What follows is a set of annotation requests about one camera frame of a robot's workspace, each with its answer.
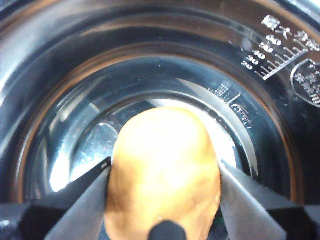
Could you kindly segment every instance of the measurement scale lines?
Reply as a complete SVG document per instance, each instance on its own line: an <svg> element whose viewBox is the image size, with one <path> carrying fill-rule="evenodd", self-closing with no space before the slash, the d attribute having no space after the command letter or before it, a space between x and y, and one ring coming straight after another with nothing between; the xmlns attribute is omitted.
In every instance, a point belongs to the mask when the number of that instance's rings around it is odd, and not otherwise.
<svg viewBox="0 0 320 240"><path fill-rule="evenodd" d="M297 58L299 58L300 56L302 56L303 54L305 54L308 50L303 48L303 50L300 50L296 47L293 48L294 51L296 51L297 53L294 53L292 50L290 50L287 47L284 47L283 50L287 51L288 53L290 53L291 56L288 56L286 54L283 55L282 58L281 56L279 56L278 54L275 54L274 56L276 58L278 58L282 63L280 63L279 61L275 61L274 63L271 61L267 61L267 63L269 65L271 65L274 68L271 68L270 66L268 66L266 69L264 66L261 66L261 69L263 71L261 71L261 73L255 71L255 73L257 75L259 75L264 81L266 81L268 78L272 77L273 75L277 74L279 71L281 71L282 69L284 69L286 66L288 66L289 64L291 64L293 61L295 61Z"/></svg>

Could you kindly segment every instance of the stainless steel pot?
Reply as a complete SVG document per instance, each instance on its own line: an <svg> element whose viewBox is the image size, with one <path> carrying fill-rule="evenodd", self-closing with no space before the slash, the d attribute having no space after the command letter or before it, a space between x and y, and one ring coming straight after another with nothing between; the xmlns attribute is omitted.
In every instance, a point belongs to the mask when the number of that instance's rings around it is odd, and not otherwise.
<svg viewBox="0 0 320 240"><path fill-rule="evenodd" d="M1 17L1 201L64 188L131 117L180 106L222 161L320 203L316 3L10 1Z"/></svg>

